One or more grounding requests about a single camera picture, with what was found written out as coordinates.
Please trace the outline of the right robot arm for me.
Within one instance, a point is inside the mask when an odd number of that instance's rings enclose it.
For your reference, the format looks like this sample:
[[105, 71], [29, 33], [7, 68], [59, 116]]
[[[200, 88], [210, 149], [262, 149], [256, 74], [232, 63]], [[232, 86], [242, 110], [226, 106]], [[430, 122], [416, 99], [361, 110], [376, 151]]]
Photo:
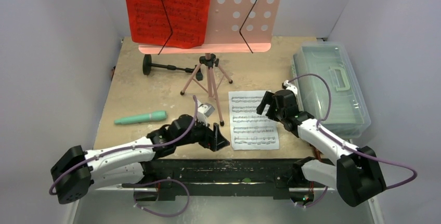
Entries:
[[293, 164], [291, 180], [298, 186], [318, 182], [336, 189], [341, 199], [355, 207], [387, 188], [376, 153], [358, 147], [324, 128], [306, 111], [300, 111], [293, 90], [266, 91], [256, 112], [283, 125], [286, 131], [322, 152], [330, 164], [307, 157]]

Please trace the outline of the white sheet music page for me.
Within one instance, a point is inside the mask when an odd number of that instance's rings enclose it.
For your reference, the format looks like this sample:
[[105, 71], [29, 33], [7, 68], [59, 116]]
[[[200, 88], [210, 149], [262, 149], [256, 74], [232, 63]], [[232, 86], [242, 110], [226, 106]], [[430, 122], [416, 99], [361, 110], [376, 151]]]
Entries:
[[228, 93], [231, 146], [233, 150], [278, 150], [277, 123], [256, 109], [264, 90], [230, 91]]

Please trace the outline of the red sheet music page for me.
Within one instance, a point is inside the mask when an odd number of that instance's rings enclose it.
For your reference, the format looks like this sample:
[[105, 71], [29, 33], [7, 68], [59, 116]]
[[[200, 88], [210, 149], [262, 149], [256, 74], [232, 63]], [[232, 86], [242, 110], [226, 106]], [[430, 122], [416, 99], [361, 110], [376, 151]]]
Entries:
[[126, 0], [132, 40], [189, 49], [205, 42], [211, 0]]

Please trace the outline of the pink music stand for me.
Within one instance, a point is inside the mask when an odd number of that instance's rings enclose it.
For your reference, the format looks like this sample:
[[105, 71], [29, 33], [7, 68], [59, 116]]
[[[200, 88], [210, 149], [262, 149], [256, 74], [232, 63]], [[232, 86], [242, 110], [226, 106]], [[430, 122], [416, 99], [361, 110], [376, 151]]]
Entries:
[[272, 31], [280, 0], [211, 0], [205, 42], [201, 46], [183, 49], [138, 44], [143, 54], [200, 54], [199, 66], [206, 68], [204, 90], [221, 107], [218, 88], [221, 82], [214, 77], [221, 70], [220, 53], [265, 52], [271, 47]]

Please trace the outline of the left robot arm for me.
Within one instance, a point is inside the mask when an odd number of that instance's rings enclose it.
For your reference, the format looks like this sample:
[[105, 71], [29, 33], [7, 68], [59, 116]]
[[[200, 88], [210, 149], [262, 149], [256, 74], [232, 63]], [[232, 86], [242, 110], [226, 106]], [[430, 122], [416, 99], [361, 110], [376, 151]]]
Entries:
[[110, 180], [120, 184], [111, 173], [113, 170], [123, 170], [135, 176], [135, 182], [142, 187], [149, 187], [154, 183], [155, 173], [146, 167], [140, 168], [142, 163], [163, 158], [173, 154], [179, 146], [194, 143], [213, 152], [230, 145], [217, 123], [206, 124], [184, 114], [129, 143], [97, 150], [73, 146], [50, 169], [53, 184], [49, 194], [55, 195], [59, 204], [72, 203], [92, 188], [109, 185]]

